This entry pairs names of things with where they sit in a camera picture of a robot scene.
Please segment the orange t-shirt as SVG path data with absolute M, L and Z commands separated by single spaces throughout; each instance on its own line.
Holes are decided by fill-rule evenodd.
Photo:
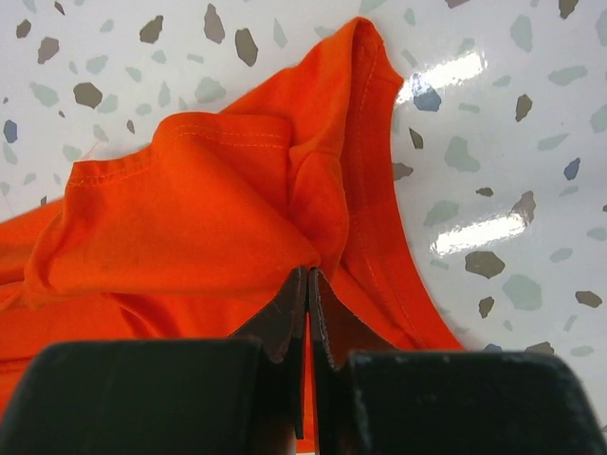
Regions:
M 4 222 L 1 422 L 44 349 L 229 337 L 298 267 L 396 347 L 458 349 L 400 221 L 401 84 L 354 18 L 222 112 L 167 117 L 140 151 L 76 163 L 62 199 Z

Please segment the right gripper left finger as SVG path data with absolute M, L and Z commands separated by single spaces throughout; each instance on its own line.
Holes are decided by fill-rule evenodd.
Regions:
M 5 454 L 292 454 L 304 435 L 306 271 L 225 338 L 52 345 L 1 422 Z

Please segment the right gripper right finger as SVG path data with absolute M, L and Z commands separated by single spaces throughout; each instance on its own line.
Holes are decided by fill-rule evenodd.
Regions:
M 570 368 L 531 352 L 402 351 L 308 276 L 320 454 L 602 454 Z

